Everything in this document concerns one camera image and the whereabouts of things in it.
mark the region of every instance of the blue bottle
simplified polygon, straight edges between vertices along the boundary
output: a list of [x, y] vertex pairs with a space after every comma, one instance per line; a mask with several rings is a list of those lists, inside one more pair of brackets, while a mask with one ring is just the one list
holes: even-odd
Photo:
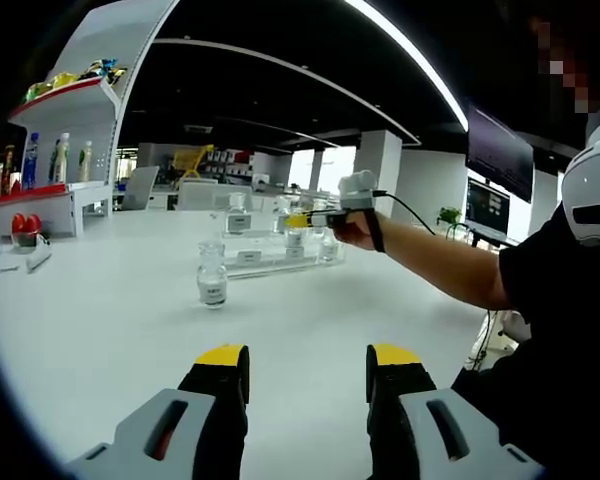
[[38, 133], [31, 134], [22, 168], [22, 188], [31, 190], [36, 187], [36, 163], [38, 162]]

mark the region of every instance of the yellow gripper tip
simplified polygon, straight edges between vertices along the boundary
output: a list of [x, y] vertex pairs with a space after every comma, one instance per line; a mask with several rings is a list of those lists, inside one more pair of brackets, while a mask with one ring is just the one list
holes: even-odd
[[309, 226], [309, 217], [306, 213], [290, 215], [289, 218], [284, 221], [284, 224], [291, 228], [307, 228]]

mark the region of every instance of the glass jar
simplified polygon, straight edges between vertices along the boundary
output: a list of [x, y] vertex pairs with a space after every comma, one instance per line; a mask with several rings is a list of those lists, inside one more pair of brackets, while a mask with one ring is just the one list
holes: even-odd
[[251, 228], [251, 216], [247, 215], [245, 200], [247, 196], [242, 192], [233, 192], [229, 195], [229, 210], [225, 216], [225, 231], [229, 233], [242, 233]]
[[[320, 210], [326, 210], [327, 209], [327, 200], [324, 198], [316, 198], [313, 201], [313, 210], [314, 211], [320, 211]], [[324, 227], [313, 227], [313, 233], [315, 233], [316, 235], [322, 235], [325, 232], [325, 228]]]
[[289, 218], [289, 207], [291, 201], [282, 195], [276, 198], [276, 208], [273, 210], [273, 225], [271, 231], [273, 233], [284, 233], [287, 229], [285, 221]]
[[325, 229], [322, 241], [320, 242], [318, 262], [329, 263], [336, 260], [338, 258], [339, 247], [340, 244], [333, 235], [333, 231], [330, 228]]
[[[291, 212], [293, 214], [302, 213], [301, 208], [292, 208]], [[297, 248], [302, 247], [304, 245], [304, 236], [306, 233], [306, 228], [291, 228], [287, 227], [284, 232], [284, 244], [287, 248]]]
[[198, 290], [200, 302], [209, 308], [220, 308], [227, 300], [227, 269], [224, 266], [224, 244], [218, 240], [201, 242]]
[[247, 209], [244, 207], [247, 195], [242, 192], [233, 192], [229, 194], [229, 211], [228, 213], [244, 214]]

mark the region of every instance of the red shelf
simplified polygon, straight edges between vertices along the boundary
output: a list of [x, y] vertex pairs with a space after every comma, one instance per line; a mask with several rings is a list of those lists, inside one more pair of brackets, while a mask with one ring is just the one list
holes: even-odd
[[55, 197], [67, 193], [67, 186], [64, 183], [57, 185], [49, 185], [48, 187], [34, 188], [33, 190], [25, 190], [20, 193], [6, 195], [0, 197], [0, 205], [8, 205], [10, 203], [29, 202], [39, 198]]

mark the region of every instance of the wrist strap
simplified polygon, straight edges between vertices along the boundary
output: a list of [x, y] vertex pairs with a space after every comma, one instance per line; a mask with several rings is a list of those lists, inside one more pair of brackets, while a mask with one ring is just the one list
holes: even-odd
[[369, 225], [369, 234], [373, 241], [373, 248], [376, 252], [384, 253], [384, 240], [382, 239], [382, 230], [380, 230], [380, 222], [376, 216], [376, 211], [372, 208], [364, 211], [364, 218]]

